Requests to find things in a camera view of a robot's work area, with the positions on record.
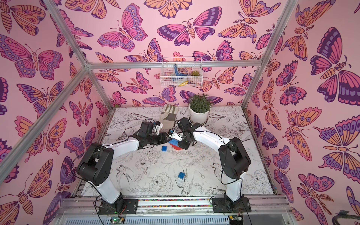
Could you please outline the blue long lego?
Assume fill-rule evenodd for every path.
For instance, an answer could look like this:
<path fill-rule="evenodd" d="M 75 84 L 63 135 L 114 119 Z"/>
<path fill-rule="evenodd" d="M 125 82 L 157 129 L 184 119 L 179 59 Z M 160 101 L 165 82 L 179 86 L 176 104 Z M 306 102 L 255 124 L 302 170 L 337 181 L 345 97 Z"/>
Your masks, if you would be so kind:
<path fill-rule="evenodd" d="M 171 144 L 172 146 L 176 146 L 176 147 L 179 147 L 179 141 L 176 140 L 176 139 L 172 139 L 169 141 L 169 144 Z"/>

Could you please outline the red long lego top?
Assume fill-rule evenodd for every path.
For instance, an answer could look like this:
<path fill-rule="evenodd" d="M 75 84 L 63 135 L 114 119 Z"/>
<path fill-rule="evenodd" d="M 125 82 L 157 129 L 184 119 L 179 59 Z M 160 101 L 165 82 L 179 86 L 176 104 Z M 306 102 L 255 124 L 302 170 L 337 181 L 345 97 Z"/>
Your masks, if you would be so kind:
<path fill-rule="evenodd" d="M 172 145 L 172 147 L 173 147 L 175 150 L 177 150 L 177 151 L 182 150 L 182 148 L 180 148 L 179 146 Z"/>

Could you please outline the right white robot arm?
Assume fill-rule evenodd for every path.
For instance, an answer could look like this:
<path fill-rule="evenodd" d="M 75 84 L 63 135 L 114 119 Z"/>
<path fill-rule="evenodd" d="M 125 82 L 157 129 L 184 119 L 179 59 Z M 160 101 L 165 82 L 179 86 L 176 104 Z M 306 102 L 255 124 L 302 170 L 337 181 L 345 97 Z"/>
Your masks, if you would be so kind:
<path fill-rule="evenodd" d="M 246 172 L 251 165 L 242 141 L 237 138 L 225 138 L 212 131 L 209 131 L 200 123 L 192 124 L 188 118 L 181 118 L 176 122 L 175 128 L 169 131 L 172 139 L 178 141 L 178 146 L 187 150 L 190 145 L 202 143 L 219 155 L 221 175 L 225 175 L 226 186 L 225 196 L 232 202 L 240 200 L 242 197 L 242 185 Z"/>

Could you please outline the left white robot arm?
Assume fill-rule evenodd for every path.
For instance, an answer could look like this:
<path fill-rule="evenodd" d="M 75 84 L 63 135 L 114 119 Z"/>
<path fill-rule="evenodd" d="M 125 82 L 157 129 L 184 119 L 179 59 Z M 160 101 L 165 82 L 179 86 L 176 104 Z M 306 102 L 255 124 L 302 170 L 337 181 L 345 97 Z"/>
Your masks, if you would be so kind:
<path fill-rule="evenodd" d="M 160 132 L 162 127 L 163 124 L 159 121 L 145 120 L 138 131 L 123 141 L 106 145 L 91 144 L 79 162 L 76 173 L 82 180 L 93 185 L 105 202 L 115 203 L 121 193 L 109 178 L 113 160 L 148 145 L 156 146 L 169 142 L 168 134 Z"/>

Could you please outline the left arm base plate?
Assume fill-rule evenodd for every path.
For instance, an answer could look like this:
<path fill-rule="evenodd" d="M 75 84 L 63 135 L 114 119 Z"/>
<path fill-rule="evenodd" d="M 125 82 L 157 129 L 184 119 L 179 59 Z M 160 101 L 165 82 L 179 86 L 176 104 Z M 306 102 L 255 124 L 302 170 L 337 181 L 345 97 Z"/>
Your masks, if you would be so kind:
<path fill-rule="evenodd" d="M 102 201 L 98 210 L 99 215 L 132 215 L 136 214 L 138 208 L 138 199 L 121 199 L 115 203 L 107 203 Z"/>

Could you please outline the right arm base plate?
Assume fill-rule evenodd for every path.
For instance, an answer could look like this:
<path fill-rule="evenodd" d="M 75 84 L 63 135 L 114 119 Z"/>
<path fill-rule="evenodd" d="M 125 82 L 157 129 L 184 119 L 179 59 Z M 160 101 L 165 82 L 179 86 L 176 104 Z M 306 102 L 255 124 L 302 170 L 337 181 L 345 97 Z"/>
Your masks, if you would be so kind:
<path fill-rule="evenodd" d="M 214 213 L 239 213 L 239 212 L 252 212 L 249 199 L 242 197 L 233 202 L 228 198 L 211 198 L 210 204 L 213 207 Z"/>

